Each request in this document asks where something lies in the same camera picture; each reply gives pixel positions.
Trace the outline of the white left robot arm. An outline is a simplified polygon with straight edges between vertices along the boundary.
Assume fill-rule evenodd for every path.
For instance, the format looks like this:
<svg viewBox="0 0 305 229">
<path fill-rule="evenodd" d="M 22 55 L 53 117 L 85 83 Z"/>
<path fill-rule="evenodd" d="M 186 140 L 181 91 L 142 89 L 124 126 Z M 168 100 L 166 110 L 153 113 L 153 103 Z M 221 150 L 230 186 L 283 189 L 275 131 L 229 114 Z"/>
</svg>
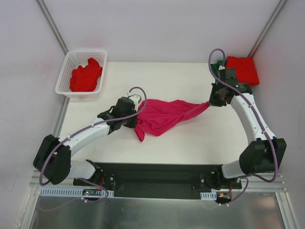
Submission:
<svg viewBox="0 0 305 229">
<path fill-rule="evenodd" d="M 141 96 L 128 93 L 116 105 L 97 115 L 86 127 L 70 135 L 44 137 L 33 166 L 49 183 L 57 185 L 67 178 L 81 178 L 89 185 L 101 184 L 102 169 L 93 161 L 76 161 L 72 157 L 93 141 L 108 136 L 122 126 L 135 128 Z"/>
</svg>

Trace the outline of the pink t shirt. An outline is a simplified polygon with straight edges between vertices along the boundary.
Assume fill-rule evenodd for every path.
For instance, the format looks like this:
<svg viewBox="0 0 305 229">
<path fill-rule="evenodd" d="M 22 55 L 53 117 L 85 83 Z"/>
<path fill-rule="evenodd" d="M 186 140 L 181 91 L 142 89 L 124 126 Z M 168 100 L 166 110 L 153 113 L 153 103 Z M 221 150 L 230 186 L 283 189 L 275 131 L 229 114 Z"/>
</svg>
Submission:
<svg viewBox="0 0 305 229">
<path fill-rule="evenodd" d="M 134 129 L 139 141 L 144 141 L 145 135 L 161 136 L 178 123 L 193 119 L 209 108 L 209 103 L 193 104 L 183 100 L 166 102 L 148 99 L 139 106 L 144 109 L 137 117 Z"/>
</svg>

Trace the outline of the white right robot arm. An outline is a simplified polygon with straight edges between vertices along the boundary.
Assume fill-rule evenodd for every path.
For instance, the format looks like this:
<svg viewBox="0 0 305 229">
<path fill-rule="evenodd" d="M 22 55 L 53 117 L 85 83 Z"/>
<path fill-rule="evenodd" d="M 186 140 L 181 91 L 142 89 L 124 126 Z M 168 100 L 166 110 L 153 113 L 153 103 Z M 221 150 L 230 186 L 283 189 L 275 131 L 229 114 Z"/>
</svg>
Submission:
<svg viewBox="0 0 305 229">
<path fill-rule="evenodd" d="M 214 176 L 219 188 L 226 188 L 232 178 L 256 176 L 273 172 L 274 176 L 282 162 L 287 144 L 277 138 L 258 111 L 253 92 L 247 83 L 239 83 L 234 68 L 220 67 L 212 84 L 209 105 L 230 105 L 237 113 L 246 133 L 248 146 L 239 159 L 223 164 L 221 173 Z"/>
</svg>

